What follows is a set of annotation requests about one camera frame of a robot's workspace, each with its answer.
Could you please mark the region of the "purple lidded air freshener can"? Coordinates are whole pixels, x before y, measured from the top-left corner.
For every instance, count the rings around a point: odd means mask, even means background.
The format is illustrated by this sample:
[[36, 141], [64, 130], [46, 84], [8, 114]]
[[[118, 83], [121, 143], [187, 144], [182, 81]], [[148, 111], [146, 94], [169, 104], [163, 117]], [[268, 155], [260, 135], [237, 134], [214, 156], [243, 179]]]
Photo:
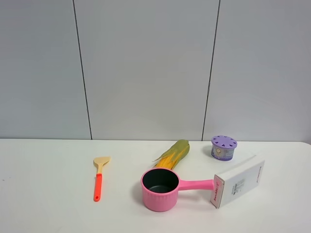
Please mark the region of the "purple lidded air freshener can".
[[218, 135], [212, 138], [211, 156], [220, 161], [230, 161], [238, 143], [229, 136]]

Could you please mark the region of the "yellow corn cob with husk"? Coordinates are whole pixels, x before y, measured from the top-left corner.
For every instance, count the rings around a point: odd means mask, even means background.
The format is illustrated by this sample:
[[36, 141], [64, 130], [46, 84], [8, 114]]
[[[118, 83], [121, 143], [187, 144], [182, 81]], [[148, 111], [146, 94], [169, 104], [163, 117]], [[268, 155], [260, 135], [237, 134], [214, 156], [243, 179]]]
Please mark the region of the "yellow corn cob with husk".
[[180, 139], [155, 160], [156, 164], [154, 167], [173, 170], [188, 155], [189, 150], [189, 141]]

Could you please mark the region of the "white rectangular box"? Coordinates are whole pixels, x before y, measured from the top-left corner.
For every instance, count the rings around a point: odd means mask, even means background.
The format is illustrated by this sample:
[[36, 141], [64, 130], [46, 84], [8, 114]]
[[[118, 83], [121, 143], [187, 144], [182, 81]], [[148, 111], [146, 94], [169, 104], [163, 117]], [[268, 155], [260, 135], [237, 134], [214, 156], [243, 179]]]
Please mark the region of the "white rectangular box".
[[210, 202], [219, 209], [256, 188], [261, 179], [265, 160], [253, 156], [232, 168], [214, 175], [214, 191]]

